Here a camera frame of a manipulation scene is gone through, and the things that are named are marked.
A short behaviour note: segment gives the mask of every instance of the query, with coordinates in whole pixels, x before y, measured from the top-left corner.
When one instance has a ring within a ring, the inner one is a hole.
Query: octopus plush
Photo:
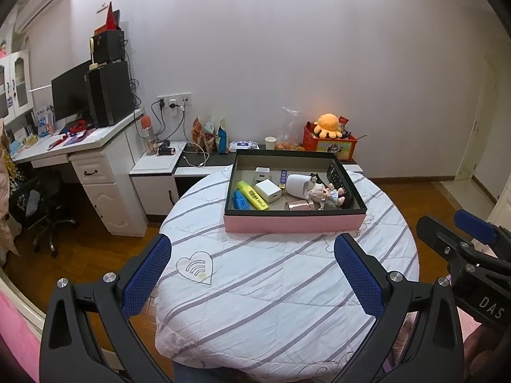
[[[318,122],[314,122],[316,127],[314,128],[314,134],[318,135],[319,138],[341,138],[341,124],[334,114],[324,114],[318,119]]]

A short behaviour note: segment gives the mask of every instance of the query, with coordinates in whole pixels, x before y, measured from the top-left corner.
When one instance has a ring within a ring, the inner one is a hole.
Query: white cup
[[[275,143],[277,142],[277,138],[266,137],[264,141],[266,142],[266,149],[275,149]]]

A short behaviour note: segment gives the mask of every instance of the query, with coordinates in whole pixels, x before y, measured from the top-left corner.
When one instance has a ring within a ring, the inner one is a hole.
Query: yellow highlighter
[[[269,207],[266,202],[259,196],[252,186],[246,182],[238,181],[238,189],[243,193],[247,200],[252,204],[256,210],[268,210]]]

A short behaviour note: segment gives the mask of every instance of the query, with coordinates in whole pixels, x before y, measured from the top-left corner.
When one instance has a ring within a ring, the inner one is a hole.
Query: doorway
[[[491,214],[497,197],[485,185],[492,178],[492,169],[489,160],[495,152],[492,148],[503,149],[504,146],[491,145],[489,140],[495,131],[495,118],[499,101],[499,73],[485,56],[481,74],[481,85],[477,103],[474,124],[459,164],[456,177],[453,181],[441,182],[447,193],[456,200],[465,210],[487,220]]]

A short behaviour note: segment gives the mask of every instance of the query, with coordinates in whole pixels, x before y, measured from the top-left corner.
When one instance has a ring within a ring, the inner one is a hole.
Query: blue highlighter
[[[234,190],[233,193],[233,206],[236,210],[252,210],[250,203],[238,189]]]

